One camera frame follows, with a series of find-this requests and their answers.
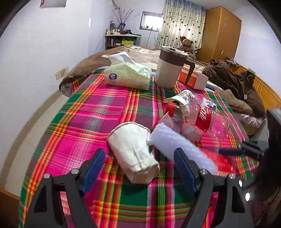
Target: floor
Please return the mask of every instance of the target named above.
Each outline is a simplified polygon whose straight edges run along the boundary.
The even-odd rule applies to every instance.
[[[29,162],[33,156],[42,135],[49,126],[52,119],[67,102],[68,97],[61,95],[40,117],[34,127],[25,137],[22,145],[11,166],[5,189],[17,196],[21,195],[22,183],[25,177]]]

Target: teddy bear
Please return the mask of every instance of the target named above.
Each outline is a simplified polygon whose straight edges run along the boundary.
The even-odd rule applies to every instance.
[[[179,47],[179,50],[187,52],[189,57],[195,59],[194,50],[193,50],[193,41],[187,39],[186,37],[180,37],[182,45]]]

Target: mug handle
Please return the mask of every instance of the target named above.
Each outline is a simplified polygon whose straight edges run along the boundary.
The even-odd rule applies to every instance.
[[[185,83],[184,83],[184,85],[186,86],[190,77],[191,77],[191,75],[192,75],[192,73],[193,73],[193,71],[194,71],[194,69],[195,69],[195,63],[186,59],[185,64],[190,66],[187,77],[186,77],[186,80],[185,80]]]

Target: red bottle cap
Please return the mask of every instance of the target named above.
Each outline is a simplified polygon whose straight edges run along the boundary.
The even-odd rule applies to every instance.
[[[165,114],[167,112],[169,112],[169,116],[170,117],[173,117],[174,113],[175,113],[175,110],[176,110],[176,103],[173,103],[173,102],[168,102],[167,103],[167,106],[166,106],[166,109],[165,109]]]

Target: red package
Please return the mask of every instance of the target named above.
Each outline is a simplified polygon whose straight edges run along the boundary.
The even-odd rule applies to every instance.
[[[217,176],[226,177],[230,173],[236,174],[235,169],[225,156],[205,149],[200,149],[200,151],[203,152],[217,166]]]

